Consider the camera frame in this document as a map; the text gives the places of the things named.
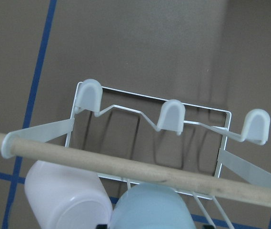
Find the light blue plastic cup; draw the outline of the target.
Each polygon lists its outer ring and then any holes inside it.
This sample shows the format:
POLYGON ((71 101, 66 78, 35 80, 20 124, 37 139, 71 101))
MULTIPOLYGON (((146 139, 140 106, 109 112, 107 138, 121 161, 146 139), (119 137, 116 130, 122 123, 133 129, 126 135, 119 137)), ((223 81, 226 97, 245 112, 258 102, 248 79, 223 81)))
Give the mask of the light blue plastic cup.
POLYGON ((191 214, 172 188, 139 184, 118 200, 110 229, 194 229, 191 214))

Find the pink plastic cup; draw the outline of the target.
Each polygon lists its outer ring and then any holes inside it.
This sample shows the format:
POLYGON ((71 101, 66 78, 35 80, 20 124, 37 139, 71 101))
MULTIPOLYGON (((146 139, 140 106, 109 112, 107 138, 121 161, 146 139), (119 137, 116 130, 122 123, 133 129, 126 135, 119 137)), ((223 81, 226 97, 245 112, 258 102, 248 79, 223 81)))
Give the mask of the pink plastic cup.
POLYGON ((112 203, 95 172, 37 161, 24 188, 42 229, 94 229, 110 222, 112 203))

